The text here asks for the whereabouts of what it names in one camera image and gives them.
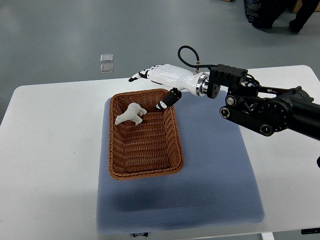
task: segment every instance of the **brown woven basket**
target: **brown woven basket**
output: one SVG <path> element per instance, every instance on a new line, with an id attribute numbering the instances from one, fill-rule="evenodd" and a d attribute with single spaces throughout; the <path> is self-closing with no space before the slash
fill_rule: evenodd
<path id="1" fill-rule="evenodd" d="M 109 173 L 117 180 L 156 177 L 179 172 L 184 165 L 176 111 L 153 109 L 168 91 L 152 89 L 124 92 L 110 100 Z M 142 123 L 124 121 L 115 125 L 130 103 L 146 109 Z"/>

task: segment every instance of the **blue mat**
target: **blue mat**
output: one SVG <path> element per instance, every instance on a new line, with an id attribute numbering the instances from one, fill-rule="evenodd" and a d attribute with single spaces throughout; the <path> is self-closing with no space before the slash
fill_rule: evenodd
<path id="1" fill-rule="evenodd" d="M 115 180 L 108 172 L 109 103 L 105 103 L 97 197 L 100 234 L 140 233 L 212 225 L 259 223 L 264 218 L 256 178 L 239 126 L 216 99 L 183 92 L 174 105 L 184 156 L 173 175 Z"/>

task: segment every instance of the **gray floor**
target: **gray floor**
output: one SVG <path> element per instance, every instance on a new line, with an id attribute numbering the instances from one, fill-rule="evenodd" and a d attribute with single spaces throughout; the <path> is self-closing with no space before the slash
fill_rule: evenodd
<path id="1" fill-rule="evenodd" d="M 177 57 L 182 45 L 194 47 L 203 64 L 307 65 L 320 78 L 320 13 L 298 35 L 288 30 L 294 17 L 284 12 L 265 33 L 248 23 L 242 0 L 0 0 L 0 122 L 21 85 L 128 78 L 165 63 L 185 68 Z M 100 73 L 104 53 L 114 54 L 112 73 Z M 182 55 L 194 62 L 187 50 Z M 300 231 L 274 236 L 320 237 Z"/>

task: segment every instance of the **white table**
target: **white table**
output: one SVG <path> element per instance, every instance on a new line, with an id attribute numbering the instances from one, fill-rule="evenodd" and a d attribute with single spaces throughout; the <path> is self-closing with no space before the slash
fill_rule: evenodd
<path id="1" fill-rule="evenodd" d="M 263 86 L 302 86 L 320 104 L 320 82 L 307 66 L 249 73 Z M 159 87 L 146 79 L 129 83 L 122 78 L 17 88 L 0 126 L 0 239 L 131 239 L 96 231 L 104 104 L 119 92 Z M 240 129 L 260 191 L 263 221 L 152 232 L 149 239 L 320 227 L 320 141 L 289 129 L 271 137 Z"/>

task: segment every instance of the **shoe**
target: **shoe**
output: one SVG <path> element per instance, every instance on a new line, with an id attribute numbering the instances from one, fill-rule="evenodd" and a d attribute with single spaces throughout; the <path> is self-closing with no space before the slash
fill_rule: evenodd
<path id="1" fill-rule="evenodd" d="M 265 23 L 262 21 L 254 21 L 252 23 L 252 26 L 264 32 L 269 32 L 272 29 L 272 25 L 273 25 L 272 23 Z"/>
<path id="2" fill-rule="evenodd" d="M 293 34 L 298 34 L 300 32 L 300 30 L 302 29 L 301 27 L 298 27 L 295 24 L 295 20 L 292 20 L 291 22 L 289 22 L 289 28 Z"/>

